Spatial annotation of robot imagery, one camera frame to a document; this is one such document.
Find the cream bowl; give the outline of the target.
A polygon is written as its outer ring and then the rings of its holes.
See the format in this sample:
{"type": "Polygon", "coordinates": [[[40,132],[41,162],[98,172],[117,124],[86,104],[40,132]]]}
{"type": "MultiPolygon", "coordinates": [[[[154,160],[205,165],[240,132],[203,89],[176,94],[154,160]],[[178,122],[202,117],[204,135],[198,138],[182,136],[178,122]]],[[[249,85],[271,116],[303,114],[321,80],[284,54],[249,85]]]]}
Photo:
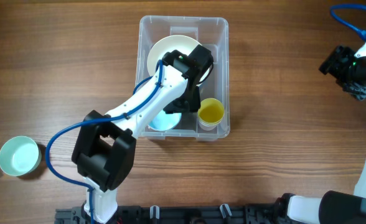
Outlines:
{"type": "Polygon", "coordinates": [[[202,46],[197,40],[186,35],[170,35],[156,42],[150,49],[147,57],[147,72],[153,76],[156,72],[156,64],[163,56],[178,50],[180,53],[188,56],[198,46],[202,46]]]}

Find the pink cup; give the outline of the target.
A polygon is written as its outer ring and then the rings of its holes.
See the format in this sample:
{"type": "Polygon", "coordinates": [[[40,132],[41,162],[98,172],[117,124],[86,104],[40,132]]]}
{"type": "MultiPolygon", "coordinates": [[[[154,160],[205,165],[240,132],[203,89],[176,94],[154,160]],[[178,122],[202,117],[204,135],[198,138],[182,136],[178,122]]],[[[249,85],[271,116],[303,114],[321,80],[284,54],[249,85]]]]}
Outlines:
{"type": "Polygon", "coordinates": [[[208,123],[201,119],[199,120],[199,126],[205,131],[211,131],[211,130],[215,129],[220,123],[221,123],[221,120],[218,122],[214,122],[214,123],[208,123]]]}

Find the yellow cup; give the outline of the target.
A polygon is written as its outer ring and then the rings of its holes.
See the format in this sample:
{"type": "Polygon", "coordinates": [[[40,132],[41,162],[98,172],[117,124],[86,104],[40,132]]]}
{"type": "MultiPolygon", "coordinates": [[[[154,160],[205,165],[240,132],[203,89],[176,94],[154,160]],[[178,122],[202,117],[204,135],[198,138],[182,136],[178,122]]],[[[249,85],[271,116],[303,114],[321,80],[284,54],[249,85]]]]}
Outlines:
{"type": "Polygon", "coordinates": [[[206,98],[201,101],[198,117],[206,123],[218,123],[224,117],[223,104],[215,98],[206,98]]]}

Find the clear plastic storage container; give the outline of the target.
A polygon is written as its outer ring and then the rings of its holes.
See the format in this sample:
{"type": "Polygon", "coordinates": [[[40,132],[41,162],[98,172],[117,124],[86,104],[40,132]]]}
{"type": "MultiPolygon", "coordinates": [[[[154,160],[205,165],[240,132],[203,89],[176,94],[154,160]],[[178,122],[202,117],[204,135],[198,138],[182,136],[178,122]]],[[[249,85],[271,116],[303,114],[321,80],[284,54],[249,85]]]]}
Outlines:
{"type": "Polygon", "coordinates": [[[213,70],[200,86],[200,99],[215,98],[225,109],[223,120],[214,129],[200,127],[196,114],[183,114],[173,129],[155,131],[145,127],[141,136],[148,139],[166,137],[196,138],[198,141],[215,141],[230,132],[229,103],[229,39],[228,22],[222,17],[144,16],[139,22],[138,59],[136,81],[151,76],[149,53],[159,40],[170,35],[191,37],[212,52],[213,70]]]}

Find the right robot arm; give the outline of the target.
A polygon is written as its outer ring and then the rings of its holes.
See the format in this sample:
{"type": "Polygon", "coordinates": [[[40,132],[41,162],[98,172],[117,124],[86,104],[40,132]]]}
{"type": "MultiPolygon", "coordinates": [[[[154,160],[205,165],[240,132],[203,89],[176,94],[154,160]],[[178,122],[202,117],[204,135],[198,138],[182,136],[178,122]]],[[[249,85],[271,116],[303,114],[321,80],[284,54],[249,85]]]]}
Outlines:
{"type": "MultiPolygon", "coordinates": [[[[337,46],[319,67],[344,92],[366,98],[366,42],[353,51],[337,46]]],[[[366,223],[366,160],[353,194],[330,190],[321,198],[284,194],[271,211],[273,223],[366,223]]]]}

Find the light blue small bowl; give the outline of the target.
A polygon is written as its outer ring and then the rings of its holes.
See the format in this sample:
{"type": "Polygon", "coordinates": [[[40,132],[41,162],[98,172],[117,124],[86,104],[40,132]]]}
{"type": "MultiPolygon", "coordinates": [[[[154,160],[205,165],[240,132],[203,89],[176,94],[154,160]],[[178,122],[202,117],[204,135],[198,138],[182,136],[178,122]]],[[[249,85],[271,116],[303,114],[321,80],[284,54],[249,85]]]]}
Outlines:
{"type": "Polygon", "coordinates": [[[181,113],[167,114],[164,110],[161,110],[148,126],[155,131],[167,131],[175,128],[179,124],[181,117],[181,113]]]}

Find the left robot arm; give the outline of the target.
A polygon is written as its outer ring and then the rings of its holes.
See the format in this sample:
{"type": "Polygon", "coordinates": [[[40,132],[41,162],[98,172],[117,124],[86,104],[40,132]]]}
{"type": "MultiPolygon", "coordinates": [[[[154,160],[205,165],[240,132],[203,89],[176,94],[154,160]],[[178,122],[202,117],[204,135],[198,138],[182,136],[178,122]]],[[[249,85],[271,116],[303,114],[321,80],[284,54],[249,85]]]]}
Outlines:
{"type": "Polygon", "coordinates": [[[160,111],[196,113],[199,84],[210,75],[214,58],[197,45],[189,55],[167,52],[155,74],[131,98],[102,115],[91,111],[82,122],[72,162],[90,187],[84,212],[92,223],[107,223],[118,209],[118,186],[133,167],[136,141],[160,111]]]}

